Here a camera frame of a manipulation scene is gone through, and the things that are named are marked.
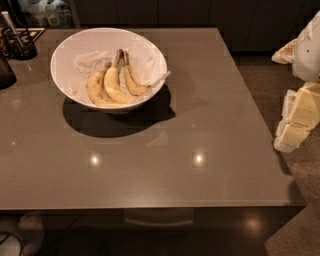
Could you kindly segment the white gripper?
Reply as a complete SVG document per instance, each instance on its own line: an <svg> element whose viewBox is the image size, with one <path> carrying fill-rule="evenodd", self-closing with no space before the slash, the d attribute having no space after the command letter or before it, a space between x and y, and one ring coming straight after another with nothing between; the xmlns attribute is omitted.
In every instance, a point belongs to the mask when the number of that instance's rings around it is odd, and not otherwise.
<svg viewBox="0 0 320 256"><path fill-rule="evenodd" d="M288 90L284 98L274 148L291 153L298 149L320 123L320 11L300 32L271 57L273 62L291 64L293 74L305 81L298 91Z"/></svg>

